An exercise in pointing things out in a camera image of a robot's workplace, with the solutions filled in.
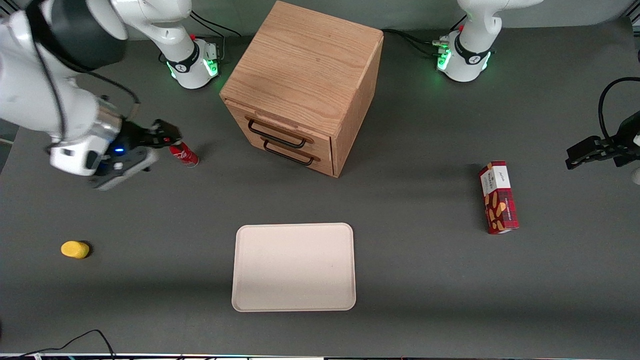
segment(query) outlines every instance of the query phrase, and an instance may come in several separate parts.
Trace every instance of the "yellow sponge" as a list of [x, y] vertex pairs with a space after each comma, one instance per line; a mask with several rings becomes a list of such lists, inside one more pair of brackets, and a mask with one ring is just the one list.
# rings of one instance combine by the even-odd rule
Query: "yellow sponge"
[[89, 245], [80, 241], [67, 241], [62, 244], [60, 251], [64, 256], [74, 259], [84, 259], [89, 254]]

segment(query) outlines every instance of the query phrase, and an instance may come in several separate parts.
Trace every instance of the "drawer handle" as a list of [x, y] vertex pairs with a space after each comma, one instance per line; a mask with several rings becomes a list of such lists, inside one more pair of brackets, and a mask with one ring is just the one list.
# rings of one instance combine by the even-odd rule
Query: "drawer handle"
[[292, 157], [290, 157], [290, 156], [288, 156], [288, 155], [282, 154], [281, 152], [278, 152], [278, 151], [275, 151], [275, 150], [269, 149], [269, 148], [267, 147], [267, 145], [269, 145], [269, 140], [265, 140], [265, 141], [264, 141], [264, 145], [263, 145], [263, 147], [264, 147], [264, 149], [265, 149], [265, 150], [267, 150], [267, 151], [268, 151], [268, 152], [270, 152], [271, 154], [276, 154], [276, 155], [281, 156], [281, 157], [283, 157], [283, 158], [285, 158], [285, 159], [289, 159], [289, 160], [291, 160], [291, 161], [293, 161], [293, 162], [299, 163], [300, 165], [304, 165], [304, 166], [306, 166], [306, 167], [307, 167], [307, 166], [311, 165], [311, 163], [312, 163], [312, 162], [314, 162], [314, 159], [313, 159], [313, 158], [310, 158], [310, 159], [309, 159], [309, 161], [307, 161], [307, 162], [304, 162], [304, 161], [302, 161], [302, 160], [298, 160], [298, 159], [296, 159], [296, 158], [292, 158]]
[[263, 133], [263, 132], [262, 132], [262, 131], [260, 131], [260, 130], [257, 130], [257, 129], [252, 128], [252, 125], [253, 125], [253, 123], [254, 123], [254, 122], [255, 122], [255, 121], [253, 121], [253, 120], [249, 120], [249, 130], [250, 130], [252, 133], [254, 133], [254, 134], [258, 134], [258, 135], [261, 135], [261, 136], [263, 136], [263, 137], [265, 137], [265, 138], [267, 138], [267, 139], [269, 139], [269, 140], [273, 140], [273, 141], [275, 141], [275, 142], [279, 142], [279, 143], [281, 143], [282, 145], [286, 145], [286, 146], [288, 146], [288, 147], [292, 147], [292, 148], [294, 148], [294, 149], [300, 149], [301, 147], [305, 146], [305, 143], [307, 142], [307, 139], [302, 139], [302, 142], [300, 142], [300, 143], [298, 143], [298, 144], [295, 144], [295, 143], [288, 142], [287, 140], [283, 140], [283, 139], [279, 139], [279, 138], [277, 138], [277, 137], [275, 137], [275, 136], [271, 136], [271, 135], [269, 135], [269, 134], [267, 134], [267, 133]]

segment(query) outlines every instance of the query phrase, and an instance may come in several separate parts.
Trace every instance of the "coca-cola can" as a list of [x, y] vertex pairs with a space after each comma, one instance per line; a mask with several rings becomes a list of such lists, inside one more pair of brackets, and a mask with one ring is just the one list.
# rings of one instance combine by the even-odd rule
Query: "coca-cola can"
[[198, 156], [184, 142], [177, 142], [169, 146], [169, 151], [187, 167], [196, 167], [200, 162]]

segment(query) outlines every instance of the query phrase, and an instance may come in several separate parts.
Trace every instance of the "wooden cabinet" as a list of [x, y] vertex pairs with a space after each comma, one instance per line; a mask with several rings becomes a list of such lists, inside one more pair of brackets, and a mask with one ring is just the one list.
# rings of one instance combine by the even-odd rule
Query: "wooden cabinet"
[[338, 177], [376, 89], [382, 40], [277, 1], [220, 97], [253, 146]]

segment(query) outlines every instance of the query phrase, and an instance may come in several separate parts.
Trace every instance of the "white tray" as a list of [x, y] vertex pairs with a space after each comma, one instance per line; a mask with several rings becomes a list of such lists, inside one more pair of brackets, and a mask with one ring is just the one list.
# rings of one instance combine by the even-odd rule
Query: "white tray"
[[242, 312], [351, 309], [356, 303], [351, 226], [242, 226], [231, 303]]

